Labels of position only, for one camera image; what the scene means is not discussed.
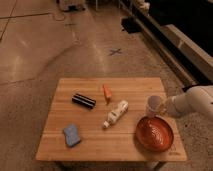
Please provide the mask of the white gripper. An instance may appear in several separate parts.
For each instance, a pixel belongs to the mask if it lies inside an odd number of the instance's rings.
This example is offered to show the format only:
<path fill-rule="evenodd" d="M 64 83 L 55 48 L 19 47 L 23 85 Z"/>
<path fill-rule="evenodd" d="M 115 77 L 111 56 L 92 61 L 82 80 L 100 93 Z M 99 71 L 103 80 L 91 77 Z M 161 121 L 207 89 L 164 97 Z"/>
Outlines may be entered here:
<path fill-rule="evenodd" d="M 180 111 L 175 106 L 174 96 L 162 100 L 157 105 L 157 113 L 161 116 L 169 116 L 174 118 L 178 118 L 181 115 Z"/>

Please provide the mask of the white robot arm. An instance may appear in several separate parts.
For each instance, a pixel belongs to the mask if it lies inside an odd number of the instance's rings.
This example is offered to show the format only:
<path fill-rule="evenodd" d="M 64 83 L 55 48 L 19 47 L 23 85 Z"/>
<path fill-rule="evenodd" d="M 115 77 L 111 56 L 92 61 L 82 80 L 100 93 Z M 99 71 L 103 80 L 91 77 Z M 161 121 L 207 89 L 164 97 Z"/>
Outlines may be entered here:
<path fill-rule="evenodd" d="M 194 86 L 182 94 L 170 96 L 158 105 L 157 113 L 173 118 L 198 113 L 213 121 L 213 85 Z"/>

